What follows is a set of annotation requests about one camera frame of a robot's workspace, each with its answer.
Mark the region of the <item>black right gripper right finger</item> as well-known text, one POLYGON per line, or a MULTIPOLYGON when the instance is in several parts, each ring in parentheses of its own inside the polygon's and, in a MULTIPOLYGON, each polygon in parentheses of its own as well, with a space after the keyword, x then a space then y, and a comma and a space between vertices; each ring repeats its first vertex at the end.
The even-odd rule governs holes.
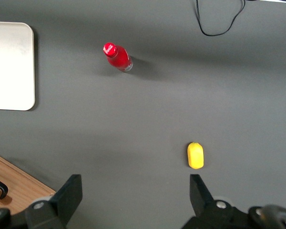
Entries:
POLYGON ((184 229, 248 229, 248 215, 221 199, 214 199, 200 175, 190 175, 190 201, 195 216, 184 229))

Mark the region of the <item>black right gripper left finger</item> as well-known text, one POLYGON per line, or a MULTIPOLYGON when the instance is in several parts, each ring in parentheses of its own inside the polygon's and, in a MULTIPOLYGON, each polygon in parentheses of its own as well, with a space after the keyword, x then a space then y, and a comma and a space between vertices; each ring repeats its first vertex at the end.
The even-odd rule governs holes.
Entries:
POLYGON ((71 175, 48 200, 40 200, 25 210, 29 229, 65 229, 82 200, 82 177, 71 175))

